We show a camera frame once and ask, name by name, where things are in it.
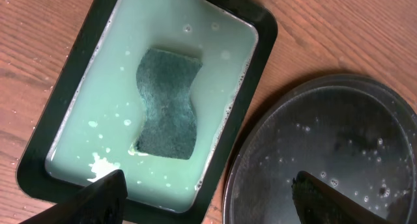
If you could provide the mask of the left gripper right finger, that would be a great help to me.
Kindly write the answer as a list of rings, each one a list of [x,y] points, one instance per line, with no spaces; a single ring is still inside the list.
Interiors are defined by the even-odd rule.
[[[299,171],[291,185],[296,213],[302,224],[387,224],[306,171]]]

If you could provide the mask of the green scrubbing sponge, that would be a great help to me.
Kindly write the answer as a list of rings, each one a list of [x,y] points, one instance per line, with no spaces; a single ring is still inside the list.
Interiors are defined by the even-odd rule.
[[[189,160],[197,138],[191,86],[200,71],[199,59],[151,48],[136,72],[145,122],[134,148],[141,153]]]

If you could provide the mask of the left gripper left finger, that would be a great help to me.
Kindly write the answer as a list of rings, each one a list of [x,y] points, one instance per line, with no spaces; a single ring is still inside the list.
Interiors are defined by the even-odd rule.
[[[21,224],[122,224],[127,196],[124,173],[117,169]]]

